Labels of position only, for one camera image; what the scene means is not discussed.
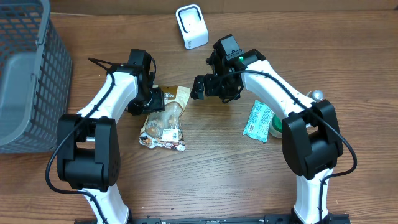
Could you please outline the brown snack pouch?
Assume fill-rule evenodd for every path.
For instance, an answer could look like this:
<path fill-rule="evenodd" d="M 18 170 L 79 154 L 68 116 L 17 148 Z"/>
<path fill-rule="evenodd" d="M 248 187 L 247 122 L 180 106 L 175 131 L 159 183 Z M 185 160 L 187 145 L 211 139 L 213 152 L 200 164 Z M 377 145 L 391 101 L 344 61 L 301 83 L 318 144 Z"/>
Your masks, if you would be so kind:
<path fill-rule="evenodd" d="M 180 118 L 190 98 L 190 88 L 184 86 L 160 86 L 164 93 L 165 109 L 149 114 L 141 128 L 139 143 L 148 148 L 162 147 L 184 151 Z"/>

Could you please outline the teal wipes packet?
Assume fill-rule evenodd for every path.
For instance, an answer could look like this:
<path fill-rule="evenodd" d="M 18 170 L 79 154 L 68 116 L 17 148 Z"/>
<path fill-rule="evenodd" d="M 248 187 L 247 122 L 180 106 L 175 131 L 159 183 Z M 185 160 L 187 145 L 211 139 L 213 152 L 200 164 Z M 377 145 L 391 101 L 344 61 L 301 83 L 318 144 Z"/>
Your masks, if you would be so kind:
<path fill-rule="evenodd" d="M 269 135 L 269 125 L 274 112 L 265 104 L 256 100 L 249 115 L 243 135 L 266 143 Z"/>

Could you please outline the green lid jar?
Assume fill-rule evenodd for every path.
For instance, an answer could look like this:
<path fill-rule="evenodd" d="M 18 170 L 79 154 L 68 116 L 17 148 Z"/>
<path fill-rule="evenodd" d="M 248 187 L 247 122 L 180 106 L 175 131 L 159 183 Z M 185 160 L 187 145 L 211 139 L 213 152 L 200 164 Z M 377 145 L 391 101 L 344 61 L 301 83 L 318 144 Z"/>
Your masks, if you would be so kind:
<path fill-rule="evenodd" d="M 274 114 L 269 124 L 269 133 L 275 138 L 281 138 L 282 132 L 282 121 Z"/>

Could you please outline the yellow dish soap bottle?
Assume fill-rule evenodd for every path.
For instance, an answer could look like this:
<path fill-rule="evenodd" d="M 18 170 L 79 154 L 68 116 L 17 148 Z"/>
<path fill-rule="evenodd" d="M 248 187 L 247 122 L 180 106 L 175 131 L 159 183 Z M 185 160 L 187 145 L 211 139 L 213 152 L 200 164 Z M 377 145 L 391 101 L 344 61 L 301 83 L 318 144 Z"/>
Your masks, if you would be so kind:
<path fill-rule="evenodd" d="M 306 96 L 313 99 L 315 102 L 323 101 L 325 99 L 324 93 L 321 90 L 310 91 Z"/>

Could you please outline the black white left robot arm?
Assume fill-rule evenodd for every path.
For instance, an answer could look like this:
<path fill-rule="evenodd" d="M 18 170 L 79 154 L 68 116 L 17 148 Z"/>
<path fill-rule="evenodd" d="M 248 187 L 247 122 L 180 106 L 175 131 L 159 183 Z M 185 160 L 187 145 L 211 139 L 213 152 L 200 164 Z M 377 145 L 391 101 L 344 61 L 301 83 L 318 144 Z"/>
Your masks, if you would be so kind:
<path fill-rule="evenodd" d="M 92 62 L 106 70 L 106 81 L 96 96 L 77 114 L 58 121 L 58 178 L 82 195 L 93 210 L 94 223 L 132 223 L 132 215 L 117 186 L 121 171 L 116 125 L 124 111 L 142 115 L 163 111 L 163 92 L 154 86 L 155 60 L 145 50 L 132 49 L 126 63 L 100 59 Z"/>

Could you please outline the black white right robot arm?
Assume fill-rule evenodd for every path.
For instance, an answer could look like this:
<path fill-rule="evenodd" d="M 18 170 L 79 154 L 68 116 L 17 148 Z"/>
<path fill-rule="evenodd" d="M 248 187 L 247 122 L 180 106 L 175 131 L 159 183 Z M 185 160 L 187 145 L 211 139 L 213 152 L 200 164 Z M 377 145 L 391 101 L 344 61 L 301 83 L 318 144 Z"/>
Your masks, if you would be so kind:
<path fill-rule="evenodd" d="M 279 76 L 258 50 L 245 52 L 232 35 L 219 39 L 207 59 L 212 73 L 195 77 L 191 98 L 238 99 L 243 88 L 257 95 L 282 122 L 282 152 L 297 176 L 291 215 L 269 215 L 265 223 L 349 223 L 348 215 L 328 211 L 327 177 L 343 154 L 333 105 L 316 102 Z"/>

